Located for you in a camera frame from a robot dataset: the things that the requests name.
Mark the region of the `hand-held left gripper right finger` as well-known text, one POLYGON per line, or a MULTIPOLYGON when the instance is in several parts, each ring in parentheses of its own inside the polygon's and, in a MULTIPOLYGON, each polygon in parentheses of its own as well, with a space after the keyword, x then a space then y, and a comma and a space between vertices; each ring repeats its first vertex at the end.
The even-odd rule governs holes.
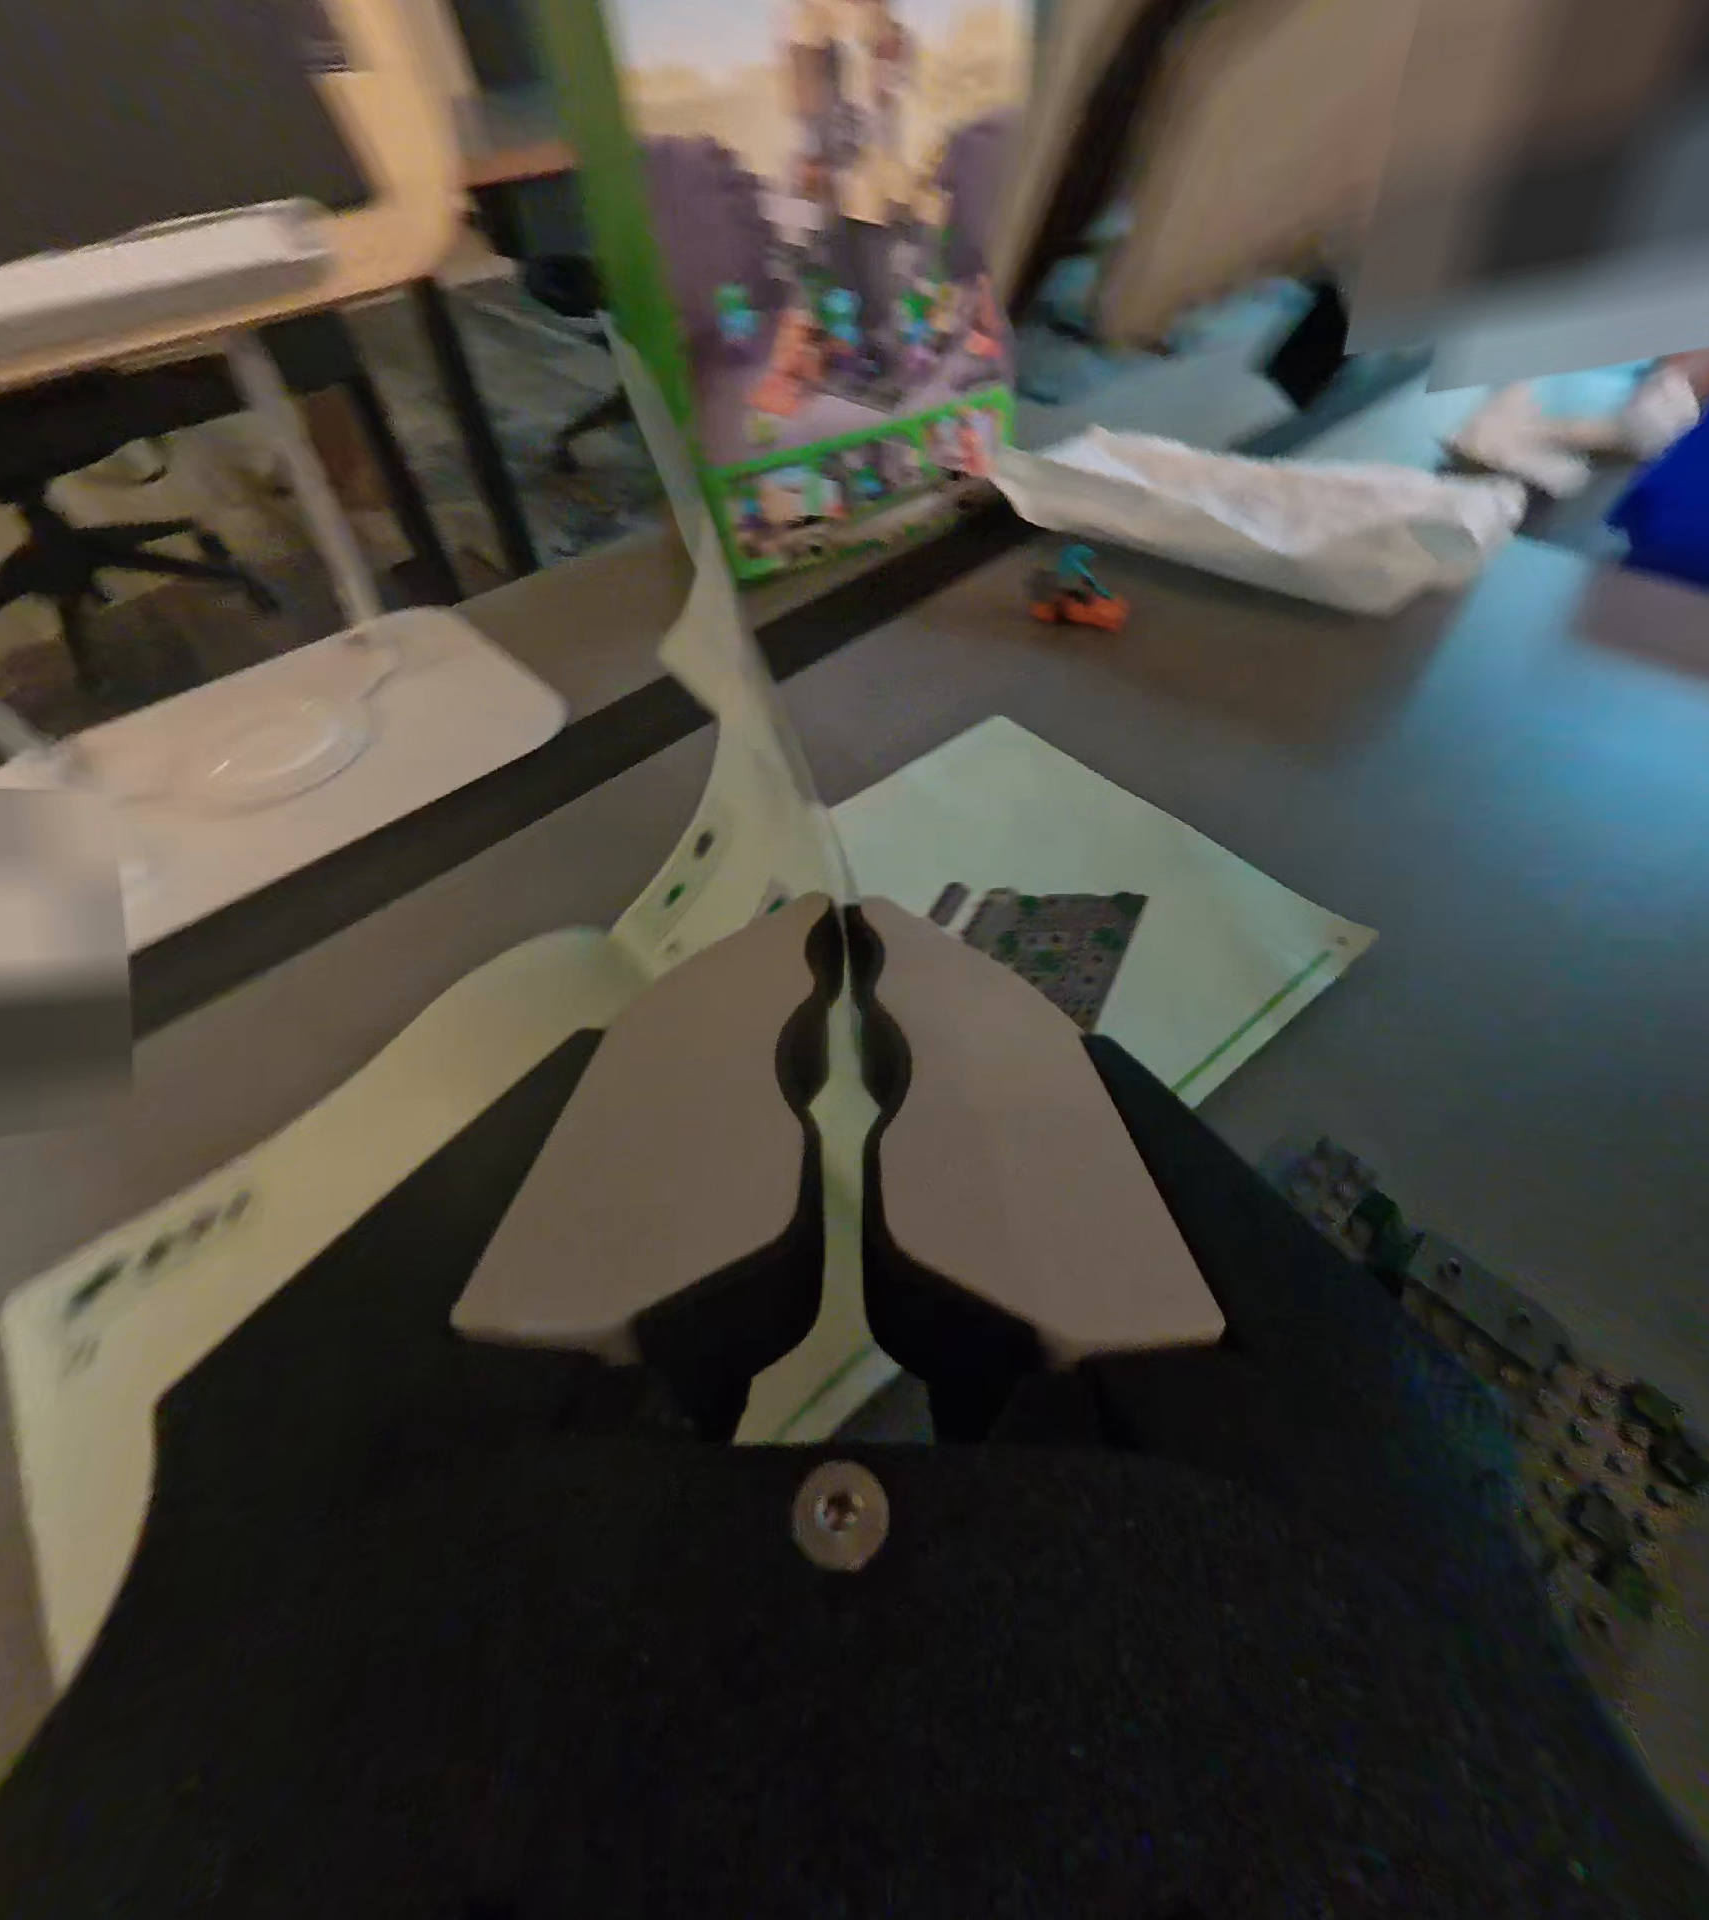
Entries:
POLYGON ((867 1217, 912 1280, 1037 1336, 1050 1363, 1218 1347, 1209 1291, 1079 1025, 893 899, 848 911, 867 1217))

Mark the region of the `orange toy minifigure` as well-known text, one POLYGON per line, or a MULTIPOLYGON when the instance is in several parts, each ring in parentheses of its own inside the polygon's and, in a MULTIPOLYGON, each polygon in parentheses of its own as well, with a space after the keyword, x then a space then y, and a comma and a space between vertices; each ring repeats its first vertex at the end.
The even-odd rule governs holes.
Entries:
POLYGON ((1073 539, 1054 561, 1033 568, 1029 616, 1042 624, 1119 632, 1129 623, 1129 601, 1096 573, 1096 548, 1073 539))

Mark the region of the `black office chair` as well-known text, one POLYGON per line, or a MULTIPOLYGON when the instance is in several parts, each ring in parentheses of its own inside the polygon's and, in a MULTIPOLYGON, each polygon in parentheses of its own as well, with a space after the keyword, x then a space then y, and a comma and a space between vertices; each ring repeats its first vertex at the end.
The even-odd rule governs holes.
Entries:
POLYGON ((235 587, 259 612, 282 612, 282 599, 191 514, 74 520, 60 508, 64 478, 169 432, 150 421, 153 412, 153 401, 107 398, 107 375, 0 396, 0 508, 25 525, 25 539, 0 561, 0 608, 49 601, 74 684, 92 694, 113 684, 92 637, 92 607, 109 607, 113 569, 235 587))

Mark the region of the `crumpled white paper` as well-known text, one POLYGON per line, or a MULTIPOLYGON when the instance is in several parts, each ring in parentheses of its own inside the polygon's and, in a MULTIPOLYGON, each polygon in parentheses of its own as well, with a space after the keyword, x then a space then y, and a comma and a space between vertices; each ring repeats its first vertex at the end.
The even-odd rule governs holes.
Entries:
POLYGON ((1359 616, 1464 591, 1530 513, 1510 478, 1244 456, 1103 427, 1004 444, 995 483, 1042 533, 1359 616))

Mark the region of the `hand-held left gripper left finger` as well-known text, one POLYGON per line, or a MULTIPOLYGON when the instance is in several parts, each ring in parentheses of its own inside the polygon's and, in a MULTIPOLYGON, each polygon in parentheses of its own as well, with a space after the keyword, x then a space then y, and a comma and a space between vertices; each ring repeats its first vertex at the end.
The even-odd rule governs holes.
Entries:
POLYGON ((677 963, 592 1049, 452 1321, 644 1363, 774 1363, 823 1302, 814 1098, 843 908, 797 896, 677 963))

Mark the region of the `building instruction booklet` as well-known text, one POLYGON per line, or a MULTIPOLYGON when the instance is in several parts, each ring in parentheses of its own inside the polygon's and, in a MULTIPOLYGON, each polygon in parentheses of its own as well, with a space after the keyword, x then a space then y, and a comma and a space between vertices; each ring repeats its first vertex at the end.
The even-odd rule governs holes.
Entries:
POLYGON ((1068 929, 1055 972, 1180 1098, 1205 1098, 1374 945, 1374 929, 1299 899, 1199 827, 1103 782, 1033 730, 987 720, 908 769, 819 804, 794 747, 774 747, 774 690, 746 637, 691 456, 639 350, 612 346, 641 432, 667 453, 669 503, 702 533, 695 612, 667 667, 719 720, 716 765, 669 869, 614 929, 557 929, 506 949, 432 999, 339 1089, 163 1208, 25 1282, 0 1311, 25 1513, 57 1685, 100 1641, 132 1565, 153 1491, 153 1409, 246 1311, 388 1200, 463 1123, 598 1031, 691 949, 811 879, 862 879, 901 908, 1037 896, 1068 929))

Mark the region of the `grey toy brick baseplate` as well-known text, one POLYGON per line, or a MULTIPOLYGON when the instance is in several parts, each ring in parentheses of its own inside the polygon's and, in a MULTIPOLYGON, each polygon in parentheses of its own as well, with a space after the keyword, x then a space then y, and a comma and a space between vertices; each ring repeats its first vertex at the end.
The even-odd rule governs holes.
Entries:
POLYGON ((1281 1143, 1264 1177, 1359 1260, 1501 1410, 1517 1453, 1517 1529, 1591 1659, 1643 1655, 1681 1620, 1677 1549, 1709 1500, 1709 1437, 1647 1375, 1591 1362, 1561 1319, 1425 1226, 1335 1138, 1281 1143))

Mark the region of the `toy brick set box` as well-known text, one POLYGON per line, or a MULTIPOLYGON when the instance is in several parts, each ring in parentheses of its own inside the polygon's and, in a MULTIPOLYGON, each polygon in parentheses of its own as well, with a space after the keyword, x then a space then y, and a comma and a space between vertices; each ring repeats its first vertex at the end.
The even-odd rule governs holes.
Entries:
POLYGON ((987 481, 1033 40, 1033 2, 547 2, 604 311, 745 581, 987 481))

